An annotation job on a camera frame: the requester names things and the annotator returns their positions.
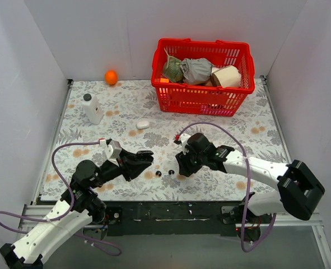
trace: basket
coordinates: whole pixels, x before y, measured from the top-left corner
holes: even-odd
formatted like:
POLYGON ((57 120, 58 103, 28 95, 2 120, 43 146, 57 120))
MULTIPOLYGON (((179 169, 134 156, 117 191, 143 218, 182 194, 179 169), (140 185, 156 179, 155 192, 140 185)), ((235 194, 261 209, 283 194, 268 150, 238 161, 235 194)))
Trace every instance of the basket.
POLYGON ((153 58, 151 82, 156 89, 159 106, 165 112, 231 117, 248 94, 255 90, 255 68, 247 43, 160 39, 153 58), (206 58, 216 67, 235 66, 241 73, 239 88, 190 86, 161 82, 166 53, 180 60, 206 58))

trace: bottle cap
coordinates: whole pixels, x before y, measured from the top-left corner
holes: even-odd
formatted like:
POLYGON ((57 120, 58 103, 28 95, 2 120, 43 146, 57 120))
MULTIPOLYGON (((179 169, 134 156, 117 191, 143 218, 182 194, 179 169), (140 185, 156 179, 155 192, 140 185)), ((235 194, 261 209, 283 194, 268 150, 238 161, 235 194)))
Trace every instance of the bottle cap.
POLYGON ((83 99, 85 101, 90 101, 92 99, 92 95, 90 95, 90 94, 84 94, 83 99))

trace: floral pattern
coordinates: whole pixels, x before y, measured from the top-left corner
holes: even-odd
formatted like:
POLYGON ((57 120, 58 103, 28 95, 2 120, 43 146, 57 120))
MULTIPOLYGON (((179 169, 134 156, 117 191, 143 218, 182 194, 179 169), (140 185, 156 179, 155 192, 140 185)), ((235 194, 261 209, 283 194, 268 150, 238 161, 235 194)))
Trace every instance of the floral pattern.
MULTIPOLYGON (((115 86, 108 86, 102 81, 74 82, 56 146, 112 138, 127 151, 154 152, 153 165, 137 179, 126 182, 118 177, 95 189, 102 200, 241 200, 246 191, 246 179, 242 176, 211 171, 207 167, 189 178, 178 174, 175 155, 181 147, 173 143, 174 137, 189 123, 200 120, 229 130, 250 156, 275 162, 286 161, 261 80, 256 80, 256 90, 231 118, 162 112, 149 80, 120 81, 115 86), (91 124, 83 112, 81 101, 86 93, 96 94, 102 106, 104 117, 99 125, 91 124), (137 122, 144 119, 150 122, 150 128, 137 130, 137 122), (158 170, 162 172, 160 177, 156 175, 158 170), (169 175, 169 170, 174 170, 175 174, 169 175)), ((229 145, 239 149, 231 138, 215 127, 198 125, 187 131, 191 135, 196 132, 203 132, 216 146, 229 145)), ((55 162, 67 180, 71 179, 77 164, 85 159, 101 165, 105 161, 105 151, 100 146, 72 146, 60 150, 55 156, 55 162)), ((251 191, 271 190, 255 181, 251 181, 251 186, 251 191)), ((66 187, 50 166, 43 181, 41 200, 58 200, 65 190, 66 187)))

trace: orange fruit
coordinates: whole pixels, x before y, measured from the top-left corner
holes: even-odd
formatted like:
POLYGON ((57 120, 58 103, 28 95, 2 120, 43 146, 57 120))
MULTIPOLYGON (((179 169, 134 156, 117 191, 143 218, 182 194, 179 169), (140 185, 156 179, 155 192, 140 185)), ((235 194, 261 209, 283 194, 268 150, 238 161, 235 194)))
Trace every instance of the orange fruit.
POLYGON ((118 76, 113 70, 107 71, 107 73, 104 75, 104 80, 107 82, 109 85, 114 85, 118 81, 118 76))

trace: robotic arm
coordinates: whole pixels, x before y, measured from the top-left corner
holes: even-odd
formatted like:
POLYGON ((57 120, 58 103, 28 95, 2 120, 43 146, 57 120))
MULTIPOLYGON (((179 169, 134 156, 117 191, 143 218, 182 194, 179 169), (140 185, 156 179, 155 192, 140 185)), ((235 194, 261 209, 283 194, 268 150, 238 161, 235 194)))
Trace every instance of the robotic arm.
MULTIPOLYGON (((201 133, 182 134, 178 141, 183 150, 176 155, 179 173, 189 177, 203 165, 224 173, 247 176, 245 158, 232 147, 215 147, 201 133)), ((300 220, 308 220, 322 198, 325 189, 302 161, 279 164, 250 157, 252 179, 274 189, 268 193, 251 193, 247 219, 264 214, 288 212, 300 220)), ((228 216, 241 221, 244 200, 228 216)))
MULTIPOLYGON (((9 268, 42 268, 43 264, 68 238, 85 225, 104 221, 106 204, 93 191, 104 183, 122 175, 126 181, 138 177, 153 162, 152 151, 128 152, 113 140, 100 140, 105 147, 107 161, 98 167, 90 160, 80 162, 70 183, 74 194, 71 211, 58 221, 40 222, 23 238, 5 244, 0 253, 9 268)), ((46 220, 65 214, 71 204, 71 194, 66 190, 46 220)))

